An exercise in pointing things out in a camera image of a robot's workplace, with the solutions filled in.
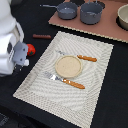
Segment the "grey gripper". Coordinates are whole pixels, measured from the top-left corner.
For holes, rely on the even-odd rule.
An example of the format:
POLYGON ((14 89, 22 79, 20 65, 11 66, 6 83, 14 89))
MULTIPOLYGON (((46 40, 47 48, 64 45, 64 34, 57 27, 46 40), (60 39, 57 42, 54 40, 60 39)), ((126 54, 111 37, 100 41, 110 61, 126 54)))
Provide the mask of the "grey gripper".
POLYGON ((28 46, 25 43, 18 42, 14 47, 14 74, 17 74, 22 70, 23 66, 29 65, 29 60, 27 59, 28 46))

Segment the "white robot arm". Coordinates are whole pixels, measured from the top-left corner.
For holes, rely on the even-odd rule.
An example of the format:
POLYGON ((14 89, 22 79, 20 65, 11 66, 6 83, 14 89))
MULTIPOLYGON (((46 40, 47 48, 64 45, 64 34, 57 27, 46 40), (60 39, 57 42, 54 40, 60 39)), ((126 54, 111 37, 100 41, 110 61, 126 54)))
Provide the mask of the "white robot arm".
POLYGON ((24 33, 11 14, 10 4, 11 0, 0 0, 0 76, 29 65, 24 33))

